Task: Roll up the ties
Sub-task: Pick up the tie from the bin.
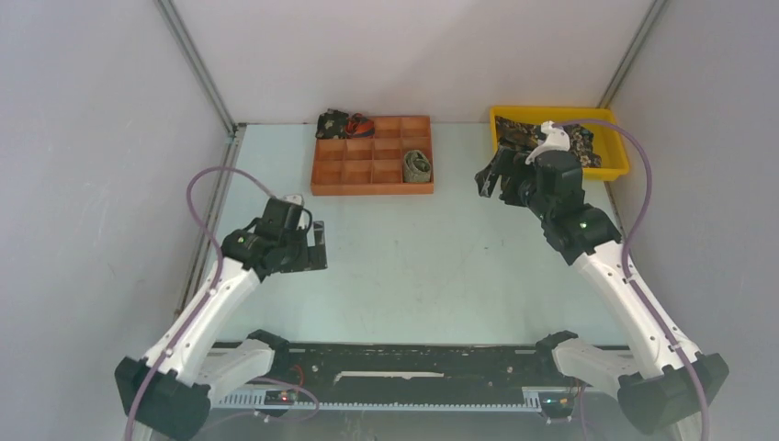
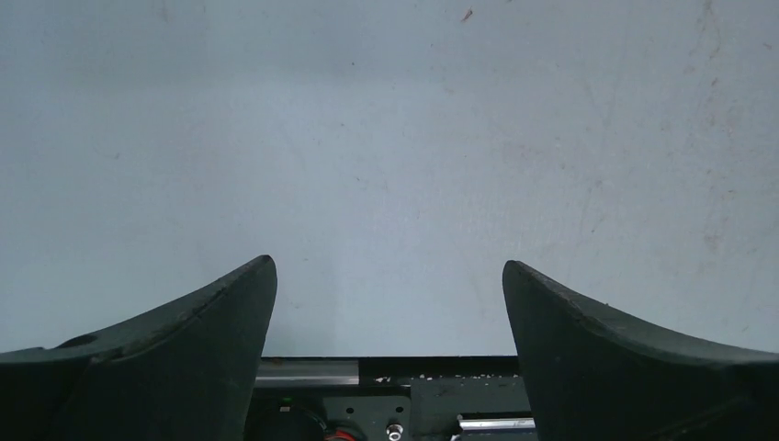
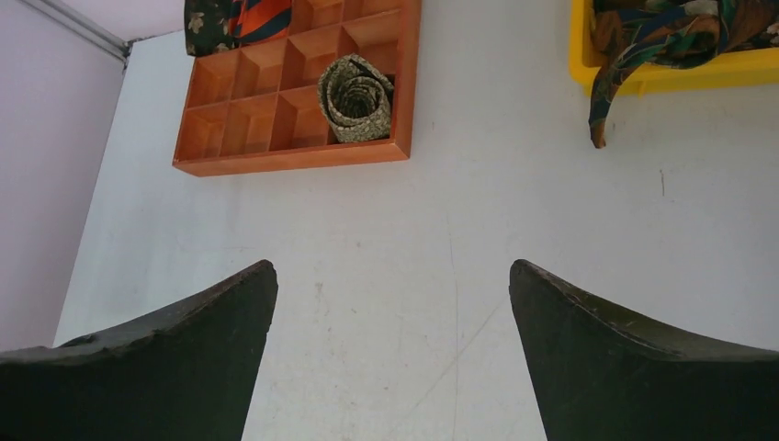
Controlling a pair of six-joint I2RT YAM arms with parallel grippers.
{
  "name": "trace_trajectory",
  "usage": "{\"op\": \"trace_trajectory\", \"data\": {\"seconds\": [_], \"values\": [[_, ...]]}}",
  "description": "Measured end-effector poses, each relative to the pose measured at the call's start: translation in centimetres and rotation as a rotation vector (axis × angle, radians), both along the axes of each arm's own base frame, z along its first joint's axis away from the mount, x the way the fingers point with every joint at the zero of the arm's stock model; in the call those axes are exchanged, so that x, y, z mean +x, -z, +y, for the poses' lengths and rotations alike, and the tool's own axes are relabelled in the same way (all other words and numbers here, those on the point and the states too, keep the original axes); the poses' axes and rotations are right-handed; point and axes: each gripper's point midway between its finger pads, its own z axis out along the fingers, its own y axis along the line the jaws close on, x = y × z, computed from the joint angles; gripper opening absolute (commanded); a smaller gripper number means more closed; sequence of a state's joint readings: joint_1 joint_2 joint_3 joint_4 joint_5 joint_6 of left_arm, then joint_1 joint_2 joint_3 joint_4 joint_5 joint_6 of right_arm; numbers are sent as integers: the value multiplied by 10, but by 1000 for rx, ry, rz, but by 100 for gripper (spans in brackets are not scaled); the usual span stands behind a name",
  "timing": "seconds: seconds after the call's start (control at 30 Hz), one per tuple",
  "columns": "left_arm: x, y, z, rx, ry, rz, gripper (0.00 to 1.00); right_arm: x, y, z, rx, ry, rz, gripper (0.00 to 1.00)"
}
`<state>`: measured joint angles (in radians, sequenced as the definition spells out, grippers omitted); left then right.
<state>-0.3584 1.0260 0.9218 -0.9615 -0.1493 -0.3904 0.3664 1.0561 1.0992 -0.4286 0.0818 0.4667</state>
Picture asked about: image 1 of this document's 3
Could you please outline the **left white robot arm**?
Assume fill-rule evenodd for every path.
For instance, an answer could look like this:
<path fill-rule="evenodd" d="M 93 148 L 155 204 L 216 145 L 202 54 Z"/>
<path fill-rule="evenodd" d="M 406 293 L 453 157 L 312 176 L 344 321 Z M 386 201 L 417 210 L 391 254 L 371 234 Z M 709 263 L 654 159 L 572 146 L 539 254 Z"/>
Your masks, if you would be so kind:
<path fill-rule="evenodd" d="M 244 383 L 285 379 L 288 341 L 260 331 L 220 356 L 210 350 L 226 322 L 267 277 L 327 267 L 324 225 L 300 195 L 271 198 L 261 217 L 227 235 L 223 257 L 195 298 L 140 359 L 124 357 L 114 377 L 122 407 L 134 421 L 131 439 L 152 433 L 190 440 L 214 404 Z"/>

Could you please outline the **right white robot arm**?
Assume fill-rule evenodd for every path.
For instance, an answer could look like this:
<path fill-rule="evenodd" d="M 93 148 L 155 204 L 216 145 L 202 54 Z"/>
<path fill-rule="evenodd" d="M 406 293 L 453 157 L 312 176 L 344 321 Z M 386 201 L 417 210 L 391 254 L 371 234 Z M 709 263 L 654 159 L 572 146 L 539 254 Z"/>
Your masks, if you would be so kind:
<path fill-rule="evenodd" d="M 717 396 L 729 367 L 705 355 L 653 296 L 610 217 L 586 202 L 583 171 L 571 153 L 537 157 L 502 147 L 475 176 L 479 194 L 501 190 L 500 200 L 529 209 L 548 244 L 598 292 L 627 339 L 623 358 L 584 342 L 572 332 L 537 343 L 537 377 L 557 384 L 574 377 L 615 398 L 623 415 L 644 435 L 702 412 Z"/>

